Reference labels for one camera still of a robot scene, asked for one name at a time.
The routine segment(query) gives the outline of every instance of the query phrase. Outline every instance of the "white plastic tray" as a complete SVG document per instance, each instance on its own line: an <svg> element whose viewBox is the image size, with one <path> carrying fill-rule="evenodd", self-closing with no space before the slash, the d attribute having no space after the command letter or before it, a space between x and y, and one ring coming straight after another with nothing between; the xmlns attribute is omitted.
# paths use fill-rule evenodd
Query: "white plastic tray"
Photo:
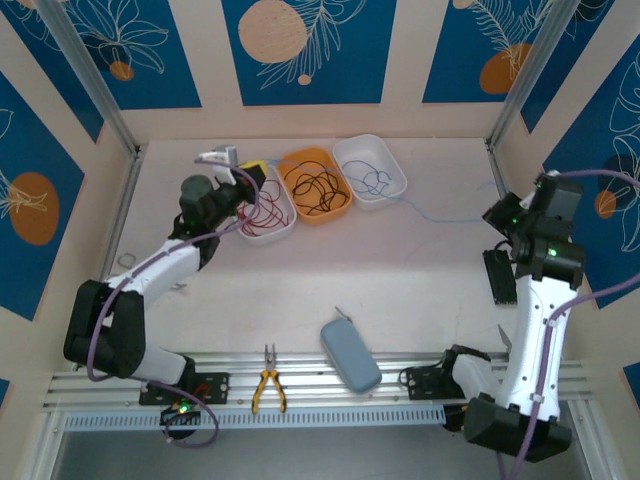
<svg viewBox="0 0 640 480"><path fill-rule="evenodd" d="M266 180L275 180L280 184L280 189L278 192L278 186L272 182L266 182L262 187L261 192L266 192L271 194L272 198L277 198L278 193L280 193L280 197L275 201L275 205L278 206L282 213L284 214L284 218L288 218L288 224L286 226L276 225L271 228L260 228L254 227L253 230L258 236L254 237L245 233L242 229L238 230L238 233L251 245L261 246L267 245L269 243L276 242L285 237L291 235L293 231L293 225L296 223L298 219L298 213L296 212L295 206L291 201L291 197L289 196L289 192L284 186L284 182L282 181L282 177L278 171L273 168L271 165L267 167L267 178ZM258 213L258 220L265 219L268 216L268 212Z"/></svg>
<svg viewBox="0 0 640 480"><path fill-rule="evenodd" d="M376 135L360 135L341 140L333 147L333 157L354 192L362 210L377 210L407 189L407 177L384 141Z"/></svg>

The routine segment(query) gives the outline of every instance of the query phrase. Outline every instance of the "orange circle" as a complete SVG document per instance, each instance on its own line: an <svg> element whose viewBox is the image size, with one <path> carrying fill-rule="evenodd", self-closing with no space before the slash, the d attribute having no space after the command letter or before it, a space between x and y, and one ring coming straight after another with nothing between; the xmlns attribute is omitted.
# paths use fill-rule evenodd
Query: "orange circle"
<svg viewBox="0 0 640 480"><path fill-rule="evenodd" d="M603 190L596 197L596 213L605 220L616 213L616 196L609 190Z"/></svg>
<svg viewBox="0 0 640 480"><path fill-rule="evenodd" d="M291 60L307 44L307 27L300 14L282 0L260 0L238 23L240 43L261 63Z"/></svg>
<svg viewBox="0 0 640 480"><path fill-rule="evenodd" d="M311 77L309 75L300 75L298 77L298 83L302 86L309 85L311 83Z"/></svg>
<svg viewBox="0 0 640 480"><path fill-rule="evenodd" d="M128 63L115 61L109 65L109 71L122 82L128 82L133 78L133 68Z"/></svg>
<svg viewBox="0 0 640 480"><path fill-rule="evenodd" d="M496 53L482 68L480 88L491 95L508 93L529 50L530 44L519 43L509 50Z"/></svg>
<svg viewBox="0 0 640 480"><path fill-rule="evenodd" d="M23 173L11 183L9 198L15 203L9 215L18 236L31 245L49 243L60 217L60 202L53 183L40 173Z"/></svg>

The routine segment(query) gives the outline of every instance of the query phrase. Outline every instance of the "blue wire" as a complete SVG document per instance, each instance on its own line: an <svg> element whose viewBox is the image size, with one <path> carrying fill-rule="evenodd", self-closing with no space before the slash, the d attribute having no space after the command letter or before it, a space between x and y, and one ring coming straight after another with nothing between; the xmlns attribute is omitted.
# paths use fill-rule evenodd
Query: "blue wire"
<svg viewBox="0 0 640 480"><path fill-rule="evenodd" d="M275 159L269 159L269 160L266 160L266 162L268 164L270 164L270 165L278 165L279 163L282 163L282 162L291 163L291 164L295 164L295 165L299 164L298 162L295 162L295 161L275 160ZM384 188L389 185L389 183L385 182L385 181L382 181L380 177L382 175L386 175L387 178L389 179L389 182L391 181L391 176L387 172L385 172L383 170L378 170L377 168L375 168L374 166L370 165L369 163L367 163L367 162L365 162L363 160L351 160L349 162L346 162L344 166L346 166L349 163L354 163L354 162L364 163L365 165L370 167L372 171L368 172L363 178L357 178L357 177L352 177L351 175L346 175L346 174L344 174L344 173L342 173L342 172L340 172L338 170L335 170L335 169L328 168L326 170L327 171L334 170L337 173L339 173L340 175L343 175L345 178L348 178L348 179L353 180L355 182L360 182L360 183L364 184L365 187L367 188L364 191L358 191L358 190L354 189L354 191L356 193L370 193L372 195L377 195L377 196L380 196L382 198L388 198L388 199L391 199L391 200L397 200L397 201L400 201L400 202L403 202L403 203L406 203L406 204L410 205L418 213L418 215L420 215L422 218L424 218L428 222L432 222L432 223L477 223L477 222L483 222L484 221L481 218L449 219L449 218L434 218L434 217L431 217L431 216L427 215L426 213L424 213L422 211L422 209L420 207L418 207L418 205L413 203L411 200L409 200L409 199L407 199L407 198L405 198L403 196L397 196L397 197L389 196L389 195L386 195L386 194L384 194L382 192L384 190ZM369 175L376 175L376 178L378 180L378 184L376 186L369 185L365 181L366 178Z"/></svg>

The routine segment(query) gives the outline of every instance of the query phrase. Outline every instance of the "red wire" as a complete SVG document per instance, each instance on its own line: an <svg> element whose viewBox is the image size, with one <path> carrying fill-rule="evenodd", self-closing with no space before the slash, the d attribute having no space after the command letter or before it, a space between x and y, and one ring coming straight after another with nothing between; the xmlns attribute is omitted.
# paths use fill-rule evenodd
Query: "red wire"
<svg viewBox="0 0 640 480"><path fill-rule="evenodd" d="M284 218L284 212L276 204L280 197L282 197L282 185L277 180L266 180L264 183L274 183L277 187L277 196L274 198L270 192L261 191L258 198L258 210L254 218L249 220L243 227L242 233L251 237L259 237L268 232L260 232L260 230L270 230L278 226L282 228L289 225L289 215ZM238 209L238 216L240 219L246 218L247 214L245 210L249 207L253 207L248 203L243 203Z"/></svg>

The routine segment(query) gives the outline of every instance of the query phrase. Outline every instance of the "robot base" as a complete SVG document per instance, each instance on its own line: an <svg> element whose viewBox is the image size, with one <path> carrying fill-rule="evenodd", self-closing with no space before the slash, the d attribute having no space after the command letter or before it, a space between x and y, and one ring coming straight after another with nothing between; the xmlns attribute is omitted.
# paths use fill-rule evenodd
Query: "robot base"
<svg viewBox="0 0 640 480"><path fill-rule="evenodd" d="M507 410L481 395L469 402L464 420L464 438L469 443L515 457L524 439L529 417ZM536 463L566 451L572 431L538 420L526 460Z"/></svg>

